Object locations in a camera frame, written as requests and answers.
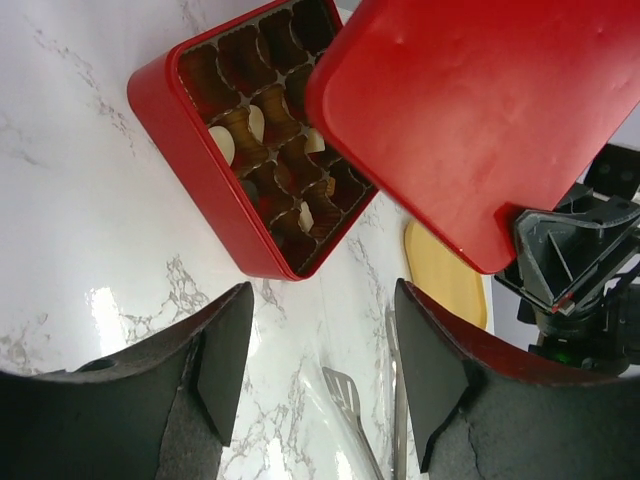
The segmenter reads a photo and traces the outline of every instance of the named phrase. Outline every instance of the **gray marble vein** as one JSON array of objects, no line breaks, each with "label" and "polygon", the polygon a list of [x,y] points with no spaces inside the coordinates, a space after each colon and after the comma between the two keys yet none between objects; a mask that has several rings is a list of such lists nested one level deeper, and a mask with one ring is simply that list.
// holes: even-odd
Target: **gray marble vein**
[{"label": "gray marble vein", "polygon": [[73,71],[82,79],[83,83],[91,92],[91,101],[87,103],[87,106],[95,110],[99,116],[109,120],[111,126],[127,139],[129,149],[132,155],[136,157],[137,149],[134,148],[136,132],[132,129],[128,116],[116,109],[103,92],[102,84],[98,79],[98,75],[95,73],[93,65],[77,52],[67,46],[61,45],[56,39],[50,38],[43,29],[34,25],[28,17],[25,16],[24,20],[32,28],[33,39],[40,47],[57,55],[73,67]]},{"label": "gray marble vein", "polygon": [[169,260],[166,266],[169,293],[158,311],[151,315],[120,314],[127,332],[128,345],[133,345],[160,329],[197,313],[211,301],[198,289],[191,275],[185,270],[180,256]]},{"label": "gray marble vein", "polygon": [[266,309],[275,314],[274,319],[285,321],[287,312],[283,306],[283,294],[281,291],[283,282],[266,278],[252,278],[250,281],[255,294],[256,315],[264,313]]},{"label": "gray marble vein", "polygon": [[207,26],[207,13],[201,0],[179,0],[182,21],[193,35],[198,35],[211,26]]},{"label": "gray marble vein", "polygon": [[[367,211],[359,221],[365,225],[373,228],[378,228],[382,223],[380,221],[378,212],[375,207],[378,202],[372,204],[374,209]],[[368,344],[372,352],[375,355],[374,372],[379,372],[375,378],[372,378],[372,384],[370,386],[370,392],[374,400],[373,412],[381,412],[382,415],[372,415],[371,420],[373,427],[376,429],[375,435],[380,440],[374,442],[374,444],[382,445],[382,448],[375,453],[378,458],[384,459],[381,461],[383,464],[391,463],[391,438],[389,432],[389,421],[391,419],[391,412],[385,411],[385,407],[389,405],[390,398],[385,398],[385,391],[378,388],[379,379],[388,380],[390,372],[390,354],[388,349],[388,342],[386,337],[386,328],[384,325],[384,315],[394,314],[390,306],[386,307],[389,301],[387,297],[387,290],[384,288],[378,274],[378,270],[374,266],[373,259],[370,258],[369,252],[365,247],[361,238],[361,233],[358,232],[355,235],[350,235],[347,239],[347,246],[353,258],[363,267],[365,271],[364,277],[369,284],[369,291],[372,293],[371,301],[368,302],[368,317],[370,320],[371,336],[368,337]]]},{"label": "gray marble vein", "polygon": [[39,330],[47,322],[49,315],[43,313],[25,323],[18,331],[10,331],[0,336],[0,368],[8,368],[22,375],[43,373],[35,363],[43,361],[40,343],[51,339],[49,334],[40,335]]},{"label": "gray marble vein", "polygon": [[44,167],[40,160],[27,151],[29,145],[31,145],[31,138],[11,121],[9,115],[0,110],[0,151],[10,158],[22,160],[31,166]]},{"label": "gray marble vein", "polygon": [[360,218],[358,222],[362,225],[366,225],[368,227],[374,228],[378,231],[384,231],[385,225],[382,222],[380,216],[380,202],[374,201],[370,204],[369,208],[367,208]]},{"label": "gray marble vein", "polygon": [[[309,397],[302,381],[302,371],[312,363],[307,355],[300,358],[297,368],[289,377],[287,396],[275,405],[265,406],[264,398],[261,400],[259,395],[241,397],[238,417],[251,412],[254,414],[253,421],[246,432],[234,435],[231,453],[223,456],[218,474],[220,480],[275,478],[273,474],[280,474],[277,478],[283,479],[316,478],[317,467],[308,451],[310,439],[307,432],[303,431],[308,422],[309,412],[306,410]],[[243,390],[254,393],[249,380],[251,365],[248,370]],[[265,446],[267,451],[260,451]],[[250,457],[255,458],[256,454],[263,458],[262,463],[254,470],[247,471],[249,464],[256,465],[247,461]]]}]

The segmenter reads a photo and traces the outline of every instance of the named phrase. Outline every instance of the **metal tongs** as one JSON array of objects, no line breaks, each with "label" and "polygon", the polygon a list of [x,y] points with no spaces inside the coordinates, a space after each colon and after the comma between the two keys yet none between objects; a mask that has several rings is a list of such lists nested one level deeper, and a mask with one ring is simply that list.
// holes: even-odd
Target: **metal tongs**
[{"label": "metal tongs", "polygon": [[396,329],[395,315],[385,315],[385,327],[387,340],[391,352],[391,389],[393,393],[393,451],[392,451],[392,477],[394,480],[407,478],[407,415],[409,405],[407,403],[407,391],[404,385],[404,373],[402,360],[400,359],[400,346],[398,344],[398,331]]}]

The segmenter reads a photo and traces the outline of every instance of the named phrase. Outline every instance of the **red lid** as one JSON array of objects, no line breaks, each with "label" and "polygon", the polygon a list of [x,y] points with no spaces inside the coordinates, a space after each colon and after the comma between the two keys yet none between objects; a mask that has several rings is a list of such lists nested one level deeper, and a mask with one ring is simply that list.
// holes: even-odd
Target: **red lid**
[{"label": "red lid", "polygon": [[329,143],[485,273],[639,100],[638,0],[364,0],[307,90]]}]

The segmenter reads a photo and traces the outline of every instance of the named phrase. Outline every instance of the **white marble surface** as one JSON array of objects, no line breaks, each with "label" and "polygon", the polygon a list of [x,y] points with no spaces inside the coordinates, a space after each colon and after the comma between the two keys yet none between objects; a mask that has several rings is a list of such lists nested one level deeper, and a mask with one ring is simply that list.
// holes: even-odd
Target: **white marble surface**
[{"label": "white marble surface", "polygon": [[[264,0],[0,5],[0,368],[36,374],[130,345],[246,279],[129,108],[131,73]],[[255,324],[219,478],[370,479],[320,367],[351,375],[388,470],[384,315],[406,221],[379,195],[317,275],[252,279]],[[409,461],[418,478],[417,461]]]}]

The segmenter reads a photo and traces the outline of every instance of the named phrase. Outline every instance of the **red tin box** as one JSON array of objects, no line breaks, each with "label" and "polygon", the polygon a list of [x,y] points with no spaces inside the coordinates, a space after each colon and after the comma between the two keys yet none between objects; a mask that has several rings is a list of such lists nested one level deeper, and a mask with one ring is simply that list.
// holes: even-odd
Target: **red tin box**
[{"label": "red tin box", "polygon": [[[376,193],[329,145],[306,153],[306,83],[341,28],[330,0],[278,0],[177,45],[129,80],[133,111],[249,275],[311,276]],[[260,139],[251,106],[264,116]],[[214,126],[231,134],[230,166]],[[300,220],[307,207],[310,229]]]},{"label": "red tin box", "polygon": [[513,220],[553,210],[638,100],[637,0],[363,0],[314,70],[307,112],[495,273],[515,258]]}]

